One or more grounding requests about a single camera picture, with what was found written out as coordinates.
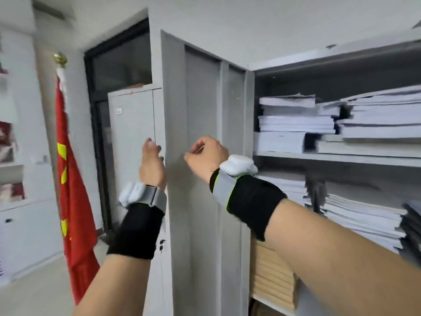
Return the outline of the person's right forearm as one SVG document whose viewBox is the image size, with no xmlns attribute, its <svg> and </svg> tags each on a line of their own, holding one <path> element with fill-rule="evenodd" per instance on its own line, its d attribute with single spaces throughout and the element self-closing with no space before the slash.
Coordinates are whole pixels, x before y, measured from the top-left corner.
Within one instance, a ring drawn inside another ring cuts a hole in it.
<svg viewBox="0 0 421 316">
<path fill-rule="evenodd" d="M 261 212 L 266 242 L 338 314 L 421 316 L 421 269 L 398 254 L 288 199 Z"/>
</svg>

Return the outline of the person's right hand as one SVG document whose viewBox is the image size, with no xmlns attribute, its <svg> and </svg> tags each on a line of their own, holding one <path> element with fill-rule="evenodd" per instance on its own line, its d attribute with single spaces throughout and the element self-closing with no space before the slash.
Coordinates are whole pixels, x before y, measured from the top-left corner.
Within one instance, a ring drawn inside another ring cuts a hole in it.
<svg viewBox="0 0 421 316">
<path fill-rule="evenodd" d="M 219 168 L 220 164 L 229 158 L 229 150 L 210 136 L 200 138 L 189 152 L 201 154 L 200 168 L 190 169 L 206 183 L 210 182 L 213 172 Z"/>
</svg>

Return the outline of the red books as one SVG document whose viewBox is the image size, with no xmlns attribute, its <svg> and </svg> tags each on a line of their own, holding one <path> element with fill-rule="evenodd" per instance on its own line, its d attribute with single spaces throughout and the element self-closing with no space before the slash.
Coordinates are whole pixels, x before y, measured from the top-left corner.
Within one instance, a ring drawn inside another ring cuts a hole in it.
<svg viewBox="0 0 421 316">
<path fill-rule="evenodd" d="M 0 203 L 24 200 L 23 168 L 13 125 L 0 121 Z"/>
</svg>

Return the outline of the black wristband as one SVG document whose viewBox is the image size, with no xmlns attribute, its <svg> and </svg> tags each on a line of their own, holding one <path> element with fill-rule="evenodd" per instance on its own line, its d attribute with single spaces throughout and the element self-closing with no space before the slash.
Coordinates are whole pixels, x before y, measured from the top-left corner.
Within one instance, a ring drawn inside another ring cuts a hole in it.
<svg viewBox="0 0 421 316">
<path fill-rule="evenodd" d="M 152 260 L 164 216 L 156 206 L 145 203 L 129 205 L 107 254 Z"/>
<path fill-rule="evenodd" d="M 255 237 L 265 242 L 265 232 L 277 205 L 287 195 L 276 185 L 252 175 L 236 180 L 228 199 L 227 211 L 245 223 Z"/>
</svg>

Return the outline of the closed grey metal cabinet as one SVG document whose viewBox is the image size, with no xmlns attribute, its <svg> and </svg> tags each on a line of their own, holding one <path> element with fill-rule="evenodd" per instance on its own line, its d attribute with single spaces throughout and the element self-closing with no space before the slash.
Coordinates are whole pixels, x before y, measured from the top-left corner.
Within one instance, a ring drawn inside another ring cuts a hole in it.
<svg viewBox="0 0 421 316">
<path fill-rule="evenodd" d="M 119 204 L 123 188 L 139 180 L 142 147 L 147 138 L 155 140 L 154 92 L 147 90 L 110 96 L 110 130 L 108 138 L 113 148 L 114 199 L 112 218 L 121 223 L 127 210 Z M 143 316 L 165 316 L 162 250 L 157 240 L 151 261 Z"/>
</svg>

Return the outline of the stack of white paper documents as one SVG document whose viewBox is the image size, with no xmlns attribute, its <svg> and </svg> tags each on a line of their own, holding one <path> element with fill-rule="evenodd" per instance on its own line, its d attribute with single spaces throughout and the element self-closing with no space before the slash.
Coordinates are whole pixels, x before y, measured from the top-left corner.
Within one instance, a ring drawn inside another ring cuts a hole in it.
<svg viewBox="0 0 421 316">
<path fill-rule="evenodd" d="M 350 115 L 325 134 L 318 154 L 421 159 L 421 84 L 340 100 Z"/>
<path fill-rule="evenodd" d="M 256 177 L 278 186 L 288 199 L 313 212 L 305 175 L 264 171 Z M 406 213 L 402 203 L 373 187 L 331 181 L 326 187 L 321 216 L 399 254 L 406 237 L 401 228 Z"/>
<path fill-rule="evenodd" d="M 318 103 L 315 95 L 299 93 L 260 97 L 253 151 L 303 154 L 305 133 L 337 133 L 340 105 Z"/>
</svg>

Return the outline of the red flag yellow stars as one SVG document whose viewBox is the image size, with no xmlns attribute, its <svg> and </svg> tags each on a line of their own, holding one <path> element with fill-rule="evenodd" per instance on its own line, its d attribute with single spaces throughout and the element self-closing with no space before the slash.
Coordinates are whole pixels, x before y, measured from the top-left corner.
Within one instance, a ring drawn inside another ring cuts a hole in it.
<svg viewBox="0 0 421 316">
<path fill-rule="evenodd" d="M 56 83 L 55 114 L 61 232 L 71 291 L 78 305 L 99 270 L 94 254 L 97 232 L 86 187 L 71 148 L 64 87 L 59 77 Z"/>
</svg>

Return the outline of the person's left forearm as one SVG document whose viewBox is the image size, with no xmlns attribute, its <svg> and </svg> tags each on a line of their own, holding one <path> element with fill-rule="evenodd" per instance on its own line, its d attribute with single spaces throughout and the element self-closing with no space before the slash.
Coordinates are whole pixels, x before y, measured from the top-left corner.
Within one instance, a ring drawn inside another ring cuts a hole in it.
<svg viewBox="0 0 421 316">
<path fill-rule="evenodd" d="M 107 255 L 71 316 L 143 316 L 151 260 Z"/>
</svg>

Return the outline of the dark door with frame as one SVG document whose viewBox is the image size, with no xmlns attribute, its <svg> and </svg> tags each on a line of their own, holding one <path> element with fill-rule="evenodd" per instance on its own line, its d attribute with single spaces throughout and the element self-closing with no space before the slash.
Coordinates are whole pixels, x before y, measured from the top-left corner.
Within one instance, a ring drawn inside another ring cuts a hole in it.
<svg viewBox="0 0 421 316">
<path fill-rule="evenodd" d="M 116 187 L 108 93 L 152 84 L 149 19 L 143 19 L 84 54 L 93 131 L 102 233 L 113 235 Z"/>
</svg>

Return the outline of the person's left hand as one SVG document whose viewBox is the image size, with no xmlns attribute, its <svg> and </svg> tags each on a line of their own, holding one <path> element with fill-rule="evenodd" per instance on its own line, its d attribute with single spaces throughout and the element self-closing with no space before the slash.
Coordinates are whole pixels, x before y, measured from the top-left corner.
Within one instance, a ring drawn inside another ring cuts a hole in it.
<svg viewBox="0 0 421 316">
<path fill-rule="evenodd" d="M 165 169 L 164 161 L 160 162 L 159 160 L 156 160 L 156 161 L 150 161 L 148 163 L 142 163 L 142 155 L 141 155 L 139 179 L 145 185 L 158 187 L 162 191 L 165 191 L 166 169 Z"/>
</svg>

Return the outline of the flagpole with gold finial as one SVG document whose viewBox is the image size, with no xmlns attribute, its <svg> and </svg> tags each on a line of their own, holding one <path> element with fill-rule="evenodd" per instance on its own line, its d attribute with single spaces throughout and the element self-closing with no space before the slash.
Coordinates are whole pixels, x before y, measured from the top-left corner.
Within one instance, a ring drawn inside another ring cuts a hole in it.
<svg viewBox="0 0 421 316">
<path fill-rule="evenodd" d="M 68 63 L 68 60 L 67 60 L 67 57 L 63 53 L 58 52 L 54 54 L 54 61 L 57 64 L 56 73 L 59 79 L 59 87 L 64 98 L 64 106 L 66 108 L 66 103 L 68 99 L 67 84 L 66 84 L 66 65 Z"/>
</svg>

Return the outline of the white bookshelf cabinet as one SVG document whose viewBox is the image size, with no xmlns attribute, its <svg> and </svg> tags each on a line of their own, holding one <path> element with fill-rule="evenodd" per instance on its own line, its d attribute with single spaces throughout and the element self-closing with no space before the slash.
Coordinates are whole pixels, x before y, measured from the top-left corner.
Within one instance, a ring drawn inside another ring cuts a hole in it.
<svg viewBox="0 0 421 316">
<path fill-rule="evenodd" d="M 62 255 L 34 40 L 0 27 L 0 121 L 13 125 L 22 161 L 22 201 L 0 203 L 0 285 Z"/>
</svg>

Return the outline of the stack of brown paper folders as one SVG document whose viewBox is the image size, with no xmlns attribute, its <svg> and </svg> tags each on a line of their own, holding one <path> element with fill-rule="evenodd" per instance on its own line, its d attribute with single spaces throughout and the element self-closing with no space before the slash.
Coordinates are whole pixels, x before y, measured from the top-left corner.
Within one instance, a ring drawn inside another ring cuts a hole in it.
<svg viewBox="0 0 421 316">
<path fill-rule="evenodd" d="M 250 293 L 289 311 L 297 308 L 298 276 L 264 242 L 250 241 Z"/>
</svg>

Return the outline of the grey metal shelf cabinet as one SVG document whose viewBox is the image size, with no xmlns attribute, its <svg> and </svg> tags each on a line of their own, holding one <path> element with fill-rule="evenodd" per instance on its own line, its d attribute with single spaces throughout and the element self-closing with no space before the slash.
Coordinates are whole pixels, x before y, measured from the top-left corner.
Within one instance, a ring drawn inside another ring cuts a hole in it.
<svg viewBox="0 0 421 316">
<path fill-rule="evenodd" d="M 285 56 L 248 70 L 255 77 L 254 136 L 260 97 L 299 93 L 315 95 L 318 103 L 340 102 L 363 93 L 421 84 L 421 28 Z M 257 162 L 257 174 L 310 174 L 326 182 L 373 187 L 402 204 L 421 199 L 421 159 L 253 150 L 250 158 Z M 329 313 L 340 315 L 305 286 Z"/>
</svg>

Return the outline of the grey metal cabinet door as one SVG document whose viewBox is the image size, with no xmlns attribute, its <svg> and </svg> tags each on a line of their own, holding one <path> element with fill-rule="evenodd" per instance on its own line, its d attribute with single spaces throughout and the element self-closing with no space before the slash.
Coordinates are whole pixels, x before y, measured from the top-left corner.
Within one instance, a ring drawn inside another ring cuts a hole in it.
<svg viewBox="0 0 421 316">
<path fill-rule="evenodd" d="M 161 31 L 167 214 L 175 316 L 248 316 L 250 229 L 184 155 L 201 137 L 252 157 L 254 73 Z"/>
</svg>

